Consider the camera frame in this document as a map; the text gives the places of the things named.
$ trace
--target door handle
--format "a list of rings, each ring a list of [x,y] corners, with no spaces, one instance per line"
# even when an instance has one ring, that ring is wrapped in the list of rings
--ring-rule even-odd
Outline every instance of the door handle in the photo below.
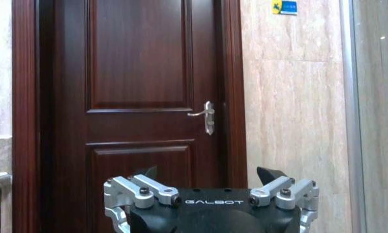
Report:
[[[204,115],[205,133],[212,135],[214,132],[214,109],[213,104],[206,101],[204,104],[204,110],[198,113],[186,113],[189,117],[197,117]]]

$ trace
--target sign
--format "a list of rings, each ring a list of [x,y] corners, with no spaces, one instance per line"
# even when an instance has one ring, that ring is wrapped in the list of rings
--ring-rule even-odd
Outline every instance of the sign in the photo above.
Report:
[[[296,0],[272,0],[272,13],[276,15],[297,15]]]

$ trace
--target raised door panel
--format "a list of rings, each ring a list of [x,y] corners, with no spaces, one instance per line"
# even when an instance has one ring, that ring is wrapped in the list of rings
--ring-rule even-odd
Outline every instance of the raised door panel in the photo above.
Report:
[[[102,184],[106,179],[126,177],[141,168],[157,166],[158,182],[189,187],[193,149],[191,140],[87,144],[87,224],[93,232],[111,231],[110,219],[103,214]]]
[[[89,0],[87,109],[191,108],[190,0]]]

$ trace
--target wooden door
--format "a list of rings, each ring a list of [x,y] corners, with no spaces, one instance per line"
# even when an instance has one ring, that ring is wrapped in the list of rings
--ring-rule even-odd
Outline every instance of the wooden door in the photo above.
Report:
[[[54,1],[53,232],[110,232],[102,183],[157,165],[175,187],[225,185],[213,0]]]

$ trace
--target door frame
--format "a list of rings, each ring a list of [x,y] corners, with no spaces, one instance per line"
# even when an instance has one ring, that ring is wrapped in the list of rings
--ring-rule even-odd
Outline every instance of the door frame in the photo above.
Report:
[[[50,137],[51,31],[54,0],[11,1],[13,43],[13,232],[38,233],[50,188],[42,159]],[[221,43],[218,69],[225,99],[226,178],[246,187],[240,0],[216,0]]]

